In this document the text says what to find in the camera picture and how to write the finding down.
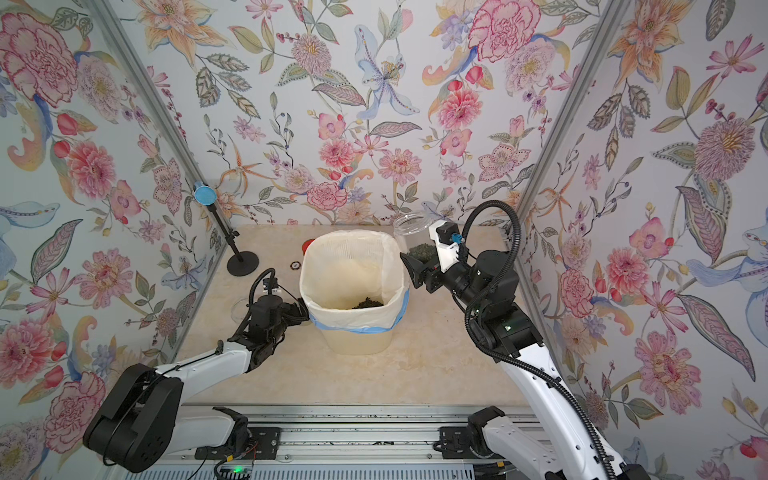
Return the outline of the beige lid tea jar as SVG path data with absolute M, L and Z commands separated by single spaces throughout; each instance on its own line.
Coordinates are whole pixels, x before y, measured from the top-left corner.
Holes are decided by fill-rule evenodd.
M 433 222 L 433 217 L 423 211 L 407 213 L 394 221 L 394 236 L 407 268 L 439 267 L 437 249 L 429 233 Z

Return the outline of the cream trash bin with liner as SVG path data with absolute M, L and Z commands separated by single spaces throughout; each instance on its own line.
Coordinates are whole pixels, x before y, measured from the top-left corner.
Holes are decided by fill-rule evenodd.
M 390 346 L 408 307 L 410 283 L 393 236 L 339 230 L 309 244 L 299 290 L 329 348 L 360 356 Z

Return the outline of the clear glass tea jar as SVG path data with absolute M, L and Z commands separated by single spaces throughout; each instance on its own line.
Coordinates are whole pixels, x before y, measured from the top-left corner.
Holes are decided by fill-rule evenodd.
M 240 326 L 243 321 L 248 320 L 250 317 L 250 302 L 247 297 L 242 297 L 233 304 L 230 316 L 237 326 Z

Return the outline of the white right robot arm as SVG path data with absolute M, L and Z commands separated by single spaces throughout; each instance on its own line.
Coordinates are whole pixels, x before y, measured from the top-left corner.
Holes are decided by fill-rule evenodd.
M 475 219 L 488 209 L 508 217 L 508 247 L 473 256 L 467 240 Z M 514 381 L 549 439 L 541 443 L 490 406 L 467 420 L 473 455 L 501 457 L 529 479 L 648 478 L 645 468 L 625 462 L 589 419 L 585 404 L 559 376 L 538 328 L 516 304 L 519 276 L 513 265 L 522 229 L 512 207 L 483 202 L 462 226 L 428 213 L 407 214 L 395 221 L 394 233 L 413 287 L 450 292 L 474 346 Z

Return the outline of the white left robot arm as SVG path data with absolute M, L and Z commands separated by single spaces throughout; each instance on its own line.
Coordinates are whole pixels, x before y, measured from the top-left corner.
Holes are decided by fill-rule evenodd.
M 304 302 L 285 294 L 276 271 L 251 285 L 235 332 L 212 350 L 173 364 L 128 367 L 87 426 L 84 446 L 106 466 L 141 473 L 167 453 L 200 450 L 219 465 L 258 444 L 247 417 L 228 407 L 191 407 L 188 400 L 245 375 L 275 354 L 288 328 L 309 318 Z

